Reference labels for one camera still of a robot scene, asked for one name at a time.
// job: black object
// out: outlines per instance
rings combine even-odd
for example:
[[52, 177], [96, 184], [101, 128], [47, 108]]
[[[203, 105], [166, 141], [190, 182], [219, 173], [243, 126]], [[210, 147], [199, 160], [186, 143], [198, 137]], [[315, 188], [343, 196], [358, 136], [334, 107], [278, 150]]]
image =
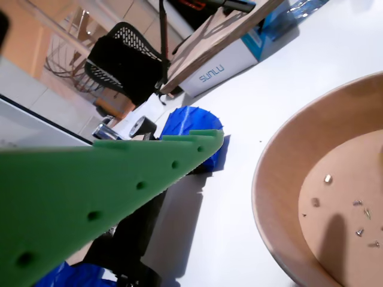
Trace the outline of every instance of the black object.
[[8, 21], [8, 18], [2, 11], [0, 11], [0, 48], [2, 42], [4, 41], [5, 35], [7, 34], [9, 25], [10, 22]]
[[132, 138], [138, 135], [154, 133], [156, 129], [157, 125], [143, 115], [132, 127], [132, 129], [129, 132], [129, 136]]
[[168, 81], [168, 69], [169, 69], [169, 60], [168, 60], [168, 20], [166, 16], [166, 11], [163, 6], [163, 0], [160, 0], [160, 31], [161, 31], [161, 60], [162, 60], [162, 80], [158, 85], [158, 88], [161, 84], [164, 84]]
[[155, 92], [156, 82], [163, 76], [161, 58], [137, 29], [120, 22], [98, 39], [85, 72], [93, 81], [124, 94], [139, 106]]
[[114, 235], [105, 233], [93, 241], [82, 263], [111, 270], [117, 286], [159, 287], [161, 277], [140, 260], [145, 254], [166, 191], [119, 222]]
[[251, 10], [253, 10], [256, 6], [255, 2], [250, 2], [247, 0], [206, 0], [203, 2], [209, 2], [215, 5], [219, 5], [224, 9], [229, 9], [232, 11], [236, 10], [245, 13], [250, 13]]

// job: hole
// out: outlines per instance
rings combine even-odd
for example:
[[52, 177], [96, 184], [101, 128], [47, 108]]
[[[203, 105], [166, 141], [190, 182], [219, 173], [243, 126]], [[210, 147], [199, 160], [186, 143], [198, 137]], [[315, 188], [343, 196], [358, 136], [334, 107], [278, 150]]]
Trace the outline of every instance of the hole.
[[25, 268], [29, 266], [32, 261], [35, 259], [35, 256], [31, 252], [24, 252], [19, 256], [19, 258], [16, 261], [16, 265], [20, 268]]
[[172, 169], [176, 169], [176, 168], [178, 168], [178, 166], [179, 166], [180, 164], [175, 160], [175, 161], [173, 161], [172, 162]]
[[92, 211], [88, 213], [88, 221], [93, 221], [101, 217], [101, 211]]
[[137, 189], [137, 190], [141, 190], [141, 189], [143, 189], [145, 186], [146, 186], [145, 182], [140, 181], [139, 183], [137, 183], [137, 185], [136, 185], [136, 189]]

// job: wire basket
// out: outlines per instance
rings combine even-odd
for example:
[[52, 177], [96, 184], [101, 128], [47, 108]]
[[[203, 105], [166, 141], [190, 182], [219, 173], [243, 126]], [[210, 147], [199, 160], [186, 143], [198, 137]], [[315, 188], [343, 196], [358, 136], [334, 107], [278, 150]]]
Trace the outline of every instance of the wire basket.
[[[86, 11], [81, 10], [81, 18], [79, 25], [70, 21], [71, 18], [75, 16], [69, 16], [65, 19], [61, 26], [63, 26], [69, 33], [81, 41], [81, 28], [85, 27], [88, 29], [85, 17], [87, 17]], [[92, 48], [96, 39], [93, 39], [91, 31], [86, 32], [88, 37], [83, 41], [85, 45], [89, 48]], [[61, 78], [69, 86], [73, 86], [76, 90], [81, 93], [93, 93], [96, 91], [102, 91], [103, 86], [99, 85], [93, 81], [84, 70], [84, 65], [86, 63], [86, 57], [81, 55], [78, 51], [75, 50], [70, 44], [68, 44], [64, 39], [56, 34], [52, 34], [50, 47], [48, 49], [47, 57], [45, 59], [45, 69], [50, 71], [55, 76]]]

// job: cardboard box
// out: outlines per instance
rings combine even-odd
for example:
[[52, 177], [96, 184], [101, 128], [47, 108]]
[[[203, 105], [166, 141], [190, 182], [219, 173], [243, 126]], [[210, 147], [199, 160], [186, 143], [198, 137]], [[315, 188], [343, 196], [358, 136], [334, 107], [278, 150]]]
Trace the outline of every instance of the cardboard box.
[[266, 36], [258, 33], [258, 26], [250, 30], [216, 54], [212, 59], [191, 74], [180, 87], [191, 97], [258, 64]]

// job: black mesh chair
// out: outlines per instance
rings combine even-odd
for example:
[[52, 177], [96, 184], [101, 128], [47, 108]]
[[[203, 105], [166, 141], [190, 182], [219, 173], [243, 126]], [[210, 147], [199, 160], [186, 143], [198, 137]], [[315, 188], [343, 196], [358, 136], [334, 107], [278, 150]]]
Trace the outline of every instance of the black mesh chair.
[[162, 56], [126, 22], [101, 37], [87, 59], [86, 74], [98, 84], [124, 94], [136, 105], [157, 92], [163, 78]]

